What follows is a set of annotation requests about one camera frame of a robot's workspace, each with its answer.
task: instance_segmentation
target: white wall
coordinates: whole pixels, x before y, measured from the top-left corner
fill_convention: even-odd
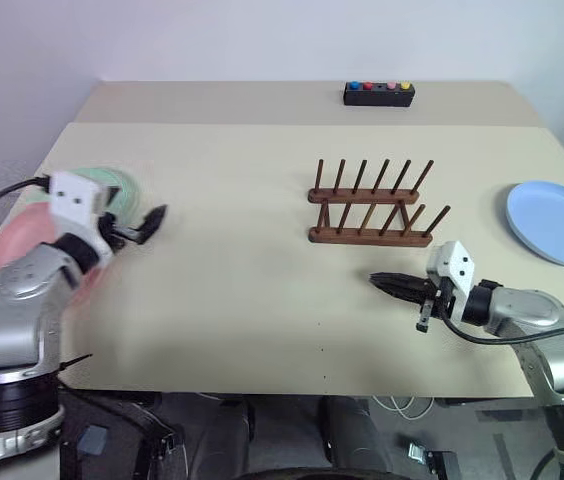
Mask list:
[[[0,186],[98,78],[505,80],[564,143],[564,0],[0,0]]]

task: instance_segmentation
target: table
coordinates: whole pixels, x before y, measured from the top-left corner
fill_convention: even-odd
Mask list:
[[[510,347],[467,344],[441,322],[420,334],[417,307],[368,283],[376,271],[423,276],[430,248],[311,244],[306,234],[318,209],[306,193],[318,158],[324,184],[348,159],[342,185],[352,183],[363,158],[366,184],[384,158],[392,161],[387,181],[410,158],[406,185],[433,159],[420,189],[429,206],[422,225],[452,206],[434,244],[461,240],[476,262],[476,282],[537,288],[564,302],[564,267],[519,243],[503,210],[514,184],[564,184],[564,149],[545,128],[111,123],[85,120],[87,107],[40,172],[120,168],[142,186],[143,211],[159,203],[170,210],[146,246],[118,255],[88,304],[66,312],[64,357],[95,354],[63,374],[74,386],[530,395]],[[351,225],[364,210],[352,209]]]
[[[343,82],[105,82],[76,122],[540,127],[503,82],[416,82],[409,108],[348,107]]]

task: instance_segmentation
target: white cable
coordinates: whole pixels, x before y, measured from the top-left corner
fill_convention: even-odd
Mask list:
[[[394,397],[389,397],[389,398],[391,399],[391,403],[393,403],[393,406],[395,408],[391,408],[391,407],[385,405],[384,403],[382,403],[380,401],[379,398],[377,398],[375,395],[373,396],[373,400],[375,400],[377,402],[377,404],[380,405],[382,408],[384,408],[385,410],[389,410],[391,412],[398,412],[402,418],[404,418],[405,420],[409,420],[409,421],[420,420],[421,418],[424,418],[424,416],[427,413],[429,413],[431,411],[431,409],[433,408],[433,403],[435,403],[435,398],[431,397],[429,405],[424,409],[424,411],[422,413],[419,413],[418,415],[415,415],[414,417],[409,417],[406,413],[404,413],[405,410],[407,410],[408,406],[400,408],[398,406],[397,402],[395,401]]]
[[[209,395],[208,393],[201,393],[201,392],[194,392],[194,393],[196,395],[199,395],[200,397],[208,398],[209,400],[217,400],[218,402],[222,401],[220,397],[214,397],[213,395]]]
[[[182,442],[182,455],[184,456],[184,475],[185,475],[185,479],[188,480],[189,478],[189,459],[186,455],[186,445],[184,445],[184,442]]]
[[[398,408],[391,408],[389,407],[387,404],[382,403],[378,397],[376,397],[375,395],[373,395],[373,400],[375,400],[377,402],[378,405],[380,405],[383,409],[388,410],[389,412],[397,412],[398,410],[402,409],[402,410],[406,410],[407,408],[409,408],[411,405],[413,405],[413,402],[415,401],[415,397],[410,397],[409,401],[406,402],[406,405],[403,407],[398,407]]]

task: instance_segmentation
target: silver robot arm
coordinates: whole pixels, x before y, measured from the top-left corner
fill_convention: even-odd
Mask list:
[[[429,318],[437,317],[468,341],[487,345],[511,342],[531,391],[546,415],[564,479],[564,335],[515,341],[564,328],[564,305],[538,290],[505,288],[488,280],[473,286],[473,260],[457,241],[435,250],[426,270],[426,279],[378,273],[371,275],[371,282],[392,296],[421,305],[417,324],[420,331],[426,332]],[[499,340],[472,337],[458,329],[462,322],[481,326]]]
[[[53,174],[50,212],[58,240],[0,270],[0,461],[56,444],[64,418],[57,382],[62,313],[84,275],[106,266],[124,239],[147,241],[164,218],[166,206],[152,210],[137,230],[118,227],[105,212],[112,193],[79,175]],[[45,460],[45,479],[60,478],[59,463]]]
[[[0,271],[0,460],[60,434],[60,318],[82,275],[74,258],[50,245]]]

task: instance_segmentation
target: plate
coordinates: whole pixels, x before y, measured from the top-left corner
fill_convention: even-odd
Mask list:
[[[526,182],[507,198],[506,216],[513,232],[538,255],[564,265],[564,186]]]

